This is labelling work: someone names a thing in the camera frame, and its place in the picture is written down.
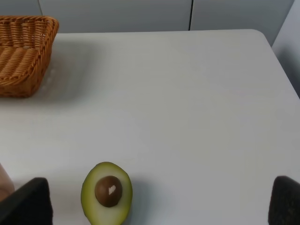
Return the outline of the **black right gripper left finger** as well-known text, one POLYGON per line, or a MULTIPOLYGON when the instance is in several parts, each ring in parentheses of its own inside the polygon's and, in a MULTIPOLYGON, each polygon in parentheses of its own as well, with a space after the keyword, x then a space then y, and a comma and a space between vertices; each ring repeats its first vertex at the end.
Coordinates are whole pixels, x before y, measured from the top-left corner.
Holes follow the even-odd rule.
POLYGON ((52 225, 53 207, 46 178, 33 178, 0 202, 2 225, 52 225))

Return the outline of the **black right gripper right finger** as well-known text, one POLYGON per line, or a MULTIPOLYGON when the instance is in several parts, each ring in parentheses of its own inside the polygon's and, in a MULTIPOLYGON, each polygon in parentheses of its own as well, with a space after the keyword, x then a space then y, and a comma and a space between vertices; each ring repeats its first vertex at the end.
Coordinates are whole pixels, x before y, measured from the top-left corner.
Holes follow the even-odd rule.
POLYGON ((300 184, 288 176, 275 178, 268 212, 270 225, 300 223, 300 184))

